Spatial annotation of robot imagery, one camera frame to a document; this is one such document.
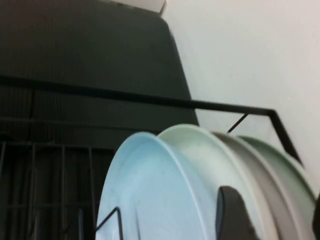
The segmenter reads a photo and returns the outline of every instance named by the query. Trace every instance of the metal wire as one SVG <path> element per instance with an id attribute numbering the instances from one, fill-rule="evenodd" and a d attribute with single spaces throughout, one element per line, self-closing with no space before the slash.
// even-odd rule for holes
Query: metal wire
<path id="1" fill-rule="evenodd" d="M 118 206 L 116 206 L 105 218 L 104 220 L 99 224 L 99 226 L 96 228 L 96 232 L 99 231 L 99 229 L 111 218 L 111 216 L 117 213 L 118 217 L 118 228 L 119 228 L 119 238 L 120 240 L 124 240 L 124 233 L 123 233 L 123 226 L 122 226 L 122 217 L 121 217 L 121 211 Z"/>
<path id="2" fill-rule="evenodd" d="M 4 161 L 5 161 L 5 152 L 6 152 L 6 142 L 4 141 L 2 143 L 1 157 L 0 157 L 0 183 L 1 183 L 2 168 L 3 168 L 3 165 L 4 165 Z"/>
<path id="3" fill-rule="evenodd" d="M 92 149 L 89 147 L 89 163 L 90 163 L 90 183 L 91 183 L 91 202 L 92 202 L 92 218 L 93 218 L 93 228 L 96 227 L 96 199 L 95 199 L 95 185 L 94 185 L 94 167 L 92 163 Z"/>

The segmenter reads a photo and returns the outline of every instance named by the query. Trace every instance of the wire rack rail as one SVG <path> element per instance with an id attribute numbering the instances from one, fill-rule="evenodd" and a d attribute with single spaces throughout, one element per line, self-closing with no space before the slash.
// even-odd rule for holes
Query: wire rack rail
<path id="1" fill-rule="evenodd" d="M 11 76 L 0 76 L 0 86 L 7 87 L 16 87 L 30 89 L 33 91 L 46 91 L 54 92 L 67 95 L 76 95 L 76 96 L 85 96 L 92 98 L 102 98 L 109 100 L 118 100 L 125 102 L 134 102 L 142 103 L 148 105 L 157 105 L 157 106 L 167 106 L 167 107 L 176 107 L 181 109 L 202 109 L 202 110 L 211 110 L 211 111 L 220 111 L 220 112 L 230 112 L 230 113 L 241 113 L 243 116 L 230 128 L 228 133 L 234 130 L 248 115 L 260 115 L 267 116 L 270 118 L 272 125 L 275 129 L 276 134 L 278 135 L 281 144 L 285 151 L 294 157 L 299 163 L 301 163 L 300 157 L 292 144 L 292 141 L 289 138 L 288 133 L 285 130 L 285 127 L 282 121 L 279 118 L 279 115 L 274 109 L 259 108 L 259 107 L 250 107 L 242 105 L 232 105 L 232 104 L 221 104 L 213 103 L 206 101 L 195 101 L 195 100 L 181 100 L 174 98 L 165 98 L 158 96 L 150 96 L 129 92 L 114 91 L 108 89 L 100 89 L 86 86 L 78 85 L 68 85 L 57 82 L 46 82 L 39 81 L 35 79 L 24 79 Z M 117 127 L 117 126 L 103 126 L 103 125 L 88 125 L 83 123 L 72 123 L 66 121 L 50 121 L 50 120 L 40 120 L 33 119 L 31 115 L 30 118 L 14 118 L 0 116 L 1 122 L 17 122 L 29 124 L 30 127 L 37 124 L 47 124 L 47 125 L 56 125 L 62 127 L 81 127 L 81 128 L 97 128 L 97 129 L 113 129 L 113 130 L 127 130 L 132 132 L 138 131 L 148 131 L 148 129 L 136 129 L 130 127 Z M 118 223 L 119 223 L 119 236 L 120 240 L 123 240 L 123 228 L 122 228 L 122 218 L 121 210 L 116 207 L 104 221 L 97 227 L 97 210 L 99 206 L 99 199 L 97 199 L 97 193 L 95 190 L 95 170 L 93 166 L 93 151 L 102 150 L 109 154 L 111 157 L 114 155 L 114 149 L 96 149 L 94 147 L 85 147 L 85 146 L 74 146 L 74 145 L 64 145 L 64 144 L 54 144 L 54 143 L 35 143 L 35 142 L 14 142 L 14 141 L 3 141 L 0 142 L 1 145 L 1 155 L 0 155 L 0 183 L 2 181 L 2 172 L 5 165 L 5 159 L 10 158 L 12 154 L 17 154 L 17 149 L 19 149 L 20 154 L 25 154 L 30 160 L 28 165 L 28 176 L 29 181 L 28 192 L 27 192 L 27 204 L 2 204 L 0 205 L 0 210 L 10 211 L 10 210 L 25 210 L 25 224 L 22 224 L 21 230 L 23 232 L 22 239 L 31 239 L 31 240 L 40 240 L 41 229 L 40 222 L 42 221 L 43 214 L 41 213 L 42 209 L 50 208 L 58 211 L 59 216 L 59 239 L 66 240 L 68 232 L 70 229 L 77 229 L 77 239 L 85 240 L 86 236 L 90 236 L 90 239 L 94 239 L 95 232 L 98 231 L 103 224 L 114 214 L 117 214 Z M 37 177 L 39 172 L 35 164 L 37 155 L 39 151 L 43 148 L 54 149 L 55 151 L 60 152 L 60 170 L 59 170 L 59 201 L 51 203 L 38 203 L 36 201 L 37 195 Z M 74 202 L 69 203 L 66 201 L 66 192 L 67 192 L 67 169 L 66 169 L 66 151 L 69 149 L 79 149 L 86 154 L 86 161 L 88 164 L 88 174 L 89 174 L 89 185 L 90 185 L 90 200 L 83 202 Z M 68 207 L 73 207 L 76 209 L 73 212 L 73 216 L 67 219 Z M 91 233 L 86 234 L 87 223 L 84 223 L 85 217 L 88 217 L 87 213 L 84 213 L 84 208 L 90 209 L 91 212 L 91 223 L 90 228 L 92 229 Z M 5 226 L 4 231 L 9 231 L 10 223 Z"/>

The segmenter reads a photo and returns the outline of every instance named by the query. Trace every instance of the stacked plates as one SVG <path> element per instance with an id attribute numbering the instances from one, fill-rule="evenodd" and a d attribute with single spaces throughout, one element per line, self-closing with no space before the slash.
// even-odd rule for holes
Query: stacked plates
<path id="1" fill-rule="evenodd" d="M 254 138 L 187 124 L 124 141 L 104 182 L 97 226 L 104 224 L 96 239 L 220 239 L 215 226 L 241 226 L 236 210 L 231 222 L 219 222 L 226 210 L 218 204 L 222 186 L 240 195 L 254 238 L 315 240 L 319 189 L 294 159 Z M 113 214 L 105 222 L 115 208 L 121 218 Z"/>

